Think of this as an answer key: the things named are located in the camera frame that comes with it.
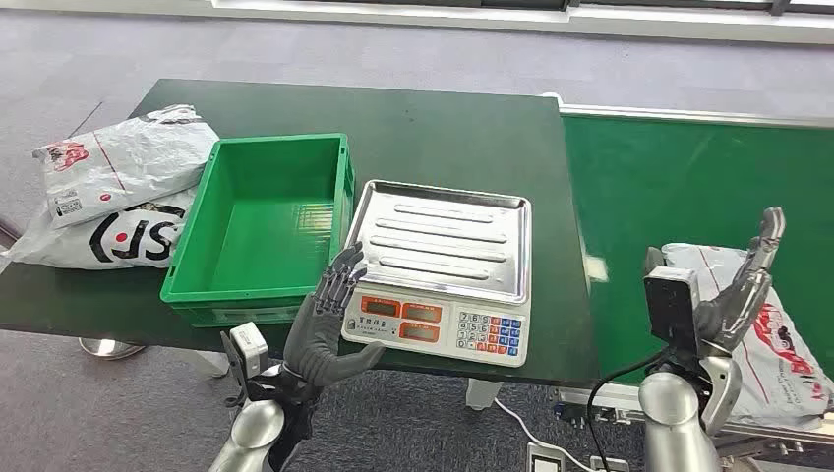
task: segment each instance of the barcode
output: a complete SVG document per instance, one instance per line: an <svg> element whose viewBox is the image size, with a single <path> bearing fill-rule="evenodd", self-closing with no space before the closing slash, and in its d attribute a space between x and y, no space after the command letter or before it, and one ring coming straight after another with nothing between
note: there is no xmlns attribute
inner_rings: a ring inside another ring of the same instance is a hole
<svg viewBox="0 0 834 472"><path fill-rule="evenodd" d="M70 200L65 204L58 204L58 214L72 213L73 211L78 211L79 209L81 209L81 200L79 199Z"/></svg>

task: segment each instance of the black cable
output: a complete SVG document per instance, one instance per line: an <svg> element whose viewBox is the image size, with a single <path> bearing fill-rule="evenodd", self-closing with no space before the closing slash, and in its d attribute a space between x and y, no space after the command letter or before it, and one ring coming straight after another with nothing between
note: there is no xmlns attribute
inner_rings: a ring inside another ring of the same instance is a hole
<svg viewBox="0 0 834 472"><path fill-rule="evenodd" d="M642 361L640 361L636 364L631 364L630 366L627 366L623 369L612 372L608 376L600 379L599 382L597 382L597 384L594 385L594 387L591 389L591 394L588 396L588 404L587 404L587 408L585 410L585 418L587 418L587 420L588 420L588 429L591 430L591 437L593 437L594 443L597 445L597 452L599 452L600 457L602 458L602 465L603 465L603 467L605 467L606 472L611 472L611 469L608 467L608 459L605 458L605 451L602 449L602 445L600 444L599 439L597 438L596 431L594 431L594 421L593 421L593 417L592 417L592 413L591 413L591 409L594 405L594 397L597 396L597 392L599 391L600 388L602 388L602 385L607 384L608 382L612 381L613 379L616 379L619 376L628 374L629 372L636 371L637 369L639 369L641 367L646 367L646 366L655 364L656 362L665 358L666 353L667 353L667 349L664 349L664 350L652 355L648 359L642 360Z"/></svg>

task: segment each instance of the green plastic crate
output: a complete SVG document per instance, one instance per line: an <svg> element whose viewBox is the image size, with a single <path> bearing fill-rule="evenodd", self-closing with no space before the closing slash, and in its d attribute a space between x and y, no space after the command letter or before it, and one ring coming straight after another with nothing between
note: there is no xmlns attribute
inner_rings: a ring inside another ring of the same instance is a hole
<svg viewBox="0 0 834 472"><path fill-rule="evenodd" d="M343 134L220 140L160 298L193 326L290 323L353 217Z"/></svg>

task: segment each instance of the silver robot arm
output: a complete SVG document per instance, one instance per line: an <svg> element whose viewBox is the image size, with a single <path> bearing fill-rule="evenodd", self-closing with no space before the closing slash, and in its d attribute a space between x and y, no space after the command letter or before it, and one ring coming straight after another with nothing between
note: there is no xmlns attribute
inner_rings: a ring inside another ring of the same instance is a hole
<svg viewBox="0 0 834 472"><path fill-rule="evenodd" d="M322 388L374 367L383 355L380 343L337 355L344 309L366 272L355 267L362 258L356 243L333 259L298 310L281 364L267 369L267 342L253 323L220 335L229 371L241 386L226 406L242 409L209 472L281 470L295 446L311 436Z"/></svg>
<svg viewBox="0 0 834 472"><path fill-rule="evenodd" d="M687 309L686 303L680 303L679 283L667 279L657 285L655 278L650 289L647 280L652 333L669 342L672 353L639 389L646 415L647 472L721 470L710 437L724 426L739 398L742 373L731 353L752 326L770 289L770 266L785 230L782 209L766 209L759 229L733 283L713 300L698 301ZM647 279L663 272L653 269L663 261L659 254L649 248Z"/></svg>

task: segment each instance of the stainless steel tray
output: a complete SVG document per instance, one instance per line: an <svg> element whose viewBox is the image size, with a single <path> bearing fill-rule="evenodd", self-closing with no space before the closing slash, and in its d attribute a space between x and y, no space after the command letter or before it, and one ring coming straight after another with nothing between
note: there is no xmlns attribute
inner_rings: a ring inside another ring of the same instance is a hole
<svg viewBox="0 0 834 472"><path fill-rule="evenodd" d="M532 207L521 197L372 180L347 235L365 282L522 304L530 296Z"/></svg>

